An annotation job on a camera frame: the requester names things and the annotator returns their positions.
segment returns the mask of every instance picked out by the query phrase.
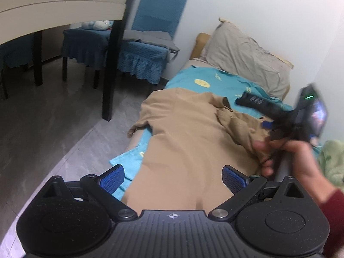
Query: pillow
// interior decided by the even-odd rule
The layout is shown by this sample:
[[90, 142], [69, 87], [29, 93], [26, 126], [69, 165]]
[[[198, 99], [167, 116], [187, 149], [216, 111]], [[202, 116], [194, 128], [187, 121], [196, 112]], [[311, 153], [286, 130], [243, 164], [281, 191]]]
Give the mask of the pillow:
[[202, 50], [200, 59], [258, 84], [269, 96], [282, 100], [289, 88], [292, 64], [261, 48], [234, 24], [222, 19], [220, 21], [221, 24]]

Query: brown shirt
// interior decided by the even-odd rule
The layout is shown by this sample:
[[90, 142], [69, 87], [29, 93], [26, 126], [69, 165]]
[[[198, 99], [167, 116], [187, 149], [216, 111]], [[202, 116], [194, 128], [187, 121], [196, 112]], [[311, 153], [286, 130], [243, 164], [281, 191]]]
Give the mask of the brown shirt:
[[231, 110], [226, 98], [184, 88], [153, 92], [128, 135], [147, 124], [148, 149], [122, 198], [138, 214], [143, 209], [208, 213], [233, 195], [222, 182], [222, 168], [255, 173], [259, 162], [252, 141], [267, 136], [261, 121]]

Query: blue bed sheet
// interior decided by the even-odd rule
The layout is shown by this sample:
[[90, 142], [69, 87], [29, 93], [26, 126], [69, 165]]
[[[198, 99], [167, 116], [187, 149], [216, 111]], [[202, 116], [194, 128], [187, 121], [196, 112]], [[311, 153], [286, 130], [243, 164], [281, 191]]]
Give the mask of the blue bed sheet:
[[[234, 103], [244, 91], [264, 97], [273, 103], [279, 104], [285, 110], [292, 109], [291, 106], [283, 104], [280, 99], [269, 97], [257, 84], [238, 75], [232, 75], [216, 68], [191, 66], [190, 68], [182, 70], [167, 83], [165, 88], [175, 87], [186, 88], [198, 93], [212, 92], [216, 95], [227, 97], [233, 109], [250, 114], [256, 118], [260, 118], [262, 116], [261, 113], [247, 107], [237, 106]], [[151, 135], [151, 129], [149, 127], [146, 128], [135, 148], [110, 160], [112, 166], [121, 164], [125, 171], [125, 180], [123, 184], [113, 194], [117, 199], [121, 200], [125, 190], [129, 187], [131, 181], [139, 171]]]

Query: maroon sleeve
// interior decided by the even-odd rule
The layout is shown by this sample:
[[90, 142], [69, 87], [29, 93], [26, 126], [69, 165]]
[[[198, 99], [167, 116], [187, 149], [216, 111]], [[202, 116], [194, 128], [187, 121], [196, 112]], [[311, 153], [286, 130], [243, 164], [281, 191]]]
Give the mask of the maroon sleeve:
[[324, 255], [331, 257], [344, 245], [344, 194], [338, 189], [320, 209], [330, 223], [330, 234], [324, 247]]

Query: crosshair logo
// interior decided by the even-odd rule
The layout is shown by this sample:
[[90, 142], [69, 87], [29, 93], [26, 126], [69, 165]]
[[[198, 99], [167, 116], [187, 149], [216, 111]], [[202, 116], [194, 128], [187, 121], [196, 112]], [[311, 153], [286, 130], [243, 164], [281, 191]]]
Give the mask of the crosshair logo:
[[169, 215], [169, 218], [172, 218], [172, 219], [175, 219], [175, 218], [177, 218], [177, 217], [179, 217], [179, 215], [177, 215], [177, 214], [175, 214], [175, 213], [171, 213], [171, 214]]

